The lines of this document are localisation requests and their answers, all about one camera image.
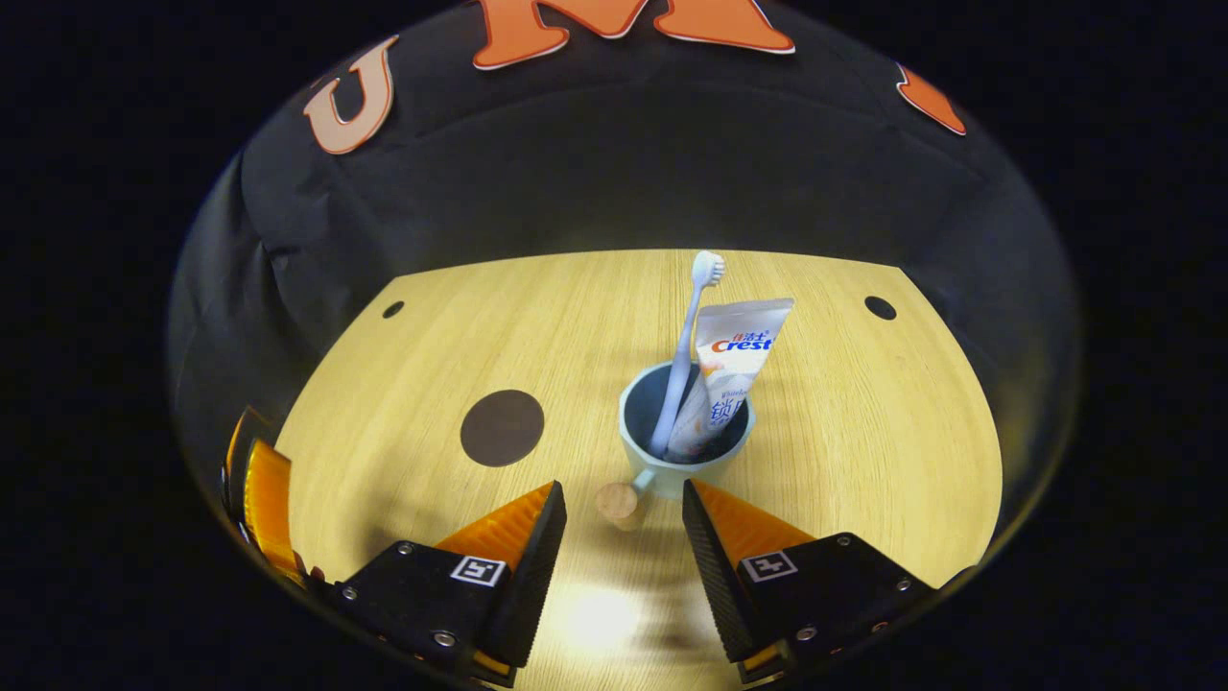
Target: dark circle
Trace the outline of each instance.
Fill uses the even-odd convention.
[[[523,392],[496,392],[469,409],[460,423],[460,446],[478,464],[502,468],[527,457],[544,427],[537,399]]]
[[[882,297],[876,297],[873,295],[866,297],[866,306],[869,307],[869,311],[874,312],[874,315],[877,317],[882,317],[887,320],[895,318],[895,307]]]

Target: toothpaste tube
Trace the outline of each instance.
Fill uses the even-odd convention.
[[[707,443],[729,425],[768,362],[792,308],[793,299],[787,297],[710,304],[699,311],[695,351],[700,377],[678,409],[666,461],[695,463]]]

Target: orange letter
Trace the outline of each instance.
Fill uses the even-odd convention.
[[[950,101],[948,101],[941,91],[935,88],[928,81],[919,77],[912,72],[912,70],[905,68],[904,65],[896,63],[896,66],[900,68],[900,74],[904,75],[904,81],[896,83],[895,90],[900,92],[900,96],[903,96],[905,101],[912,104],[914,108],[938,120],[938,124],[950,131],[954,131],[960,136],[968,134],[968,128],[964,126],[964,120],[959,119],[954,108],[950,107]]]
[[[549,5],[602,38],[623,38],[648,0],[480,0],[486,47],[474,55],[480,70],[554,53],[567,44],[567,29],[546,27],[538,5]],[[683,41],[704,41],[792,53],[793,42],[771,28],[754,0],[670,0],[658,31]]]
[[[345,122],[336,113],[333,92],[341,81],[321,88],[303,108],[303,114],[311,120],[311,130],[316,141],[329,153],[348,153],[371,139],[392,110],[392,72],[388,70],[388,47],[397,37],[376,45],[350,65],[351,72],[359,72],[362,86],[362,109],[352,120]]]

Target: cup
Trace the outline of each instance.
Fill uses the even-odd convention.
[[[686,479],[695,477],[712,485],[720,482],[729,461],[750,437],[750,431],[755,427],[755,411],[748,396],[729,425],[709,443],[695,463],[670,464],[653,457],[647,448],[666,400],[670,366],[672,363],[666,362],[645,369],[623,390],[618,403],[619,437],[623,438],[623,448],[626,449],[626,458],[635,474],[631,486],[636,495],[652,492],[667,500],[682,500]],[[691,363],[683,401],[698,378],[699,366]]]

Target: wooden table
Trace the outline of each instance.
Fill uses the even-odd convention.
[[[795,297],[752,390],[759,426],[722,487],[815,538],[852,531],[938,588],[980,561],[1002,466],[990,410],[954,336],[894,266],[721,250],[705,303]],[[291,539],[307,568],[349,578],[394,540],[435,544],[550,480],[567,528],[516,687],[738,689],[677,502],[642,528],[593,496],[630,480],[624,387],[667,361],[694,250],[528,257],[405,275],[321,363],[276,448],[293,463]],[[884,319],[867,296],[894,306]],[[404,301],[395,315],[388,304]],[[494,392],[533,395],[537,448],[506,468],[467,458],[460,423]]]

